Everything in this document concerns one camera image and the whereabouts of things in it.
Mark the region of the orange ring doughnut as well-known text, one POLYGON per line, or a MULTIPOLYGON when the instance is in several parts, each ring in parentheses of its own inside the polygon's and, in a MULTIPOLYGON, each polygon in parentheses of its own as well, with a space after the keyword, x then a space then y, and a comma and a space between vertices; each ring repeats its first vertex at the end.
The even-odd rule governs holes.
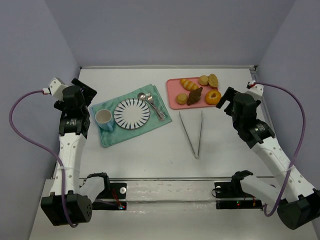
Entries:
POLYGON ((218 90, 210 90, 205 95, 205 102, 208 105, 217 105, 221 99, 222 95, 218 90))

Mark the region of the brown chocolate croissant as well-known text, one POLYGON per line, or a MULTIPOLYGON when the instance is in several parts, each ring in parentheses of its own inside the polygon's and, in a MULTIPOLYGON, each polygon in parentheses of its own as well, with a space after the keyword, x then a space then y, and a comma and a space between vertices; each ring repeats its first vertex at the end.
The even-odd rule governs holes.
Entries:
POLYGON ((199 87, 199 88, 191 91, 188 95, 187 105, 190 106, 190 105, 193 105, 193 104, 199 102, 201 99, 202 91, 203 91, 202 87, 199 87))

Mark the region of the round golden muffin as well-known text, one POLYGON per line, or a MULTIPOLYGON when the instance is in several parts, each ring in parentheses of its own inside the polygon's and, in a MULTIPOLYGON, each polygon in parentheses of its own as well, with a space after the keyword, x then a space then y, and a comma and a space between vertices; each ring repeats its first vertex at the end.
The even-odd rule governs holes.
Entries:
POLYGON ((184 105, 188 101, 188 96, 185 93, 179 93, 175 100, 179 105, 184 105))

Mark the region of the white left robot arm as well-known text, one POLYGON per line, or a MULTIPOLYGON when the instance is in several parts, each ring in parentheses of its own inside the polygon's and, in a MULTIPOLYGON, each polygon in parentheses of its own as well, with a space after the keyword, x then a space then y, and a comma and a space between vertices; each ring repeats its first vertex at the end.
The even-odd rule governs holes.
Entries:
POLYGON ((83 148, 90 127, 88 106, 97 92, 74 78, 67 86, 54 77, 49 93, 57 99, 54 108, 61 111, 59 120, 59 160, 49 196, 40 207, 54 226, 87 223, 92 216, 92 201, 79 185, 83 148))

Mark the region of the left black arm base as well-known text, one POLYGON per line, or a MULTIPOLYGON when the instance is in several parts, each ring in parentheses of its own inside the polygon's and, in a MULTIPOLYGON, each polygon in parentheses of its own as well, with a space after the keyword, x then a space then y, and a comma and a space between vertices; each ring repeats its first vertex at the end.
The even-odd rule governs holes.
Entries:
POLYGON ((101 172, 89 174, 80 191, 87 194, 95 211, 125 211, 127 188, 127 182, 110 182, 107 173, 101 172))

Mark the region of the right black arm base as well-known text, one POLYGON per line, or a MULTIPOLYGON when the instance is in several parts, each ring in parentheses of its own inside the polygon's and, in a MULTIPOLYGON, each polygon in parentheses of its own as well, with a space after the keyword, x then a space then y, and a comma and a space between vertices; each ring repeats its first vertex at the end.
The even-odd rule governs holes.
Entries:
POLYGON ((241 181, 253 173, 248 170, 237 171, 230 181, 215 182, 211 195, 216 199, 217 210, 262 210, 261 200, 243 191, 241 181))

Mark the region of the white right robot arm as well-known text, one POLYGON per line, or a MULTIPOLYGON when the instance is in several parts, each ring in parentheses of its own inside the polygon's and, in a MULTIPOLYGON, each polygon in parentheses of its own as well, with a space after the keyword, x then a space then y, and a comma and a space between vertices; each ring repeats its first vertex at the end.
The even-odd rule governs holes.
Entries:
POLYGON ((258 119, 263 86, 255 84, 241 93, 228 87, 217 104, 220 109, 229 102, 224 112, 231 116, 233 128, 247 146, 263 161, 281 189, 269 185, 248 170, 237 171, 228 182, 215 184, 218 199, 246 197, 260 200, 272 207, 282 223, 295 230, 320 216, 320 191, 308 182, 282 150, 275 133, 258 119))

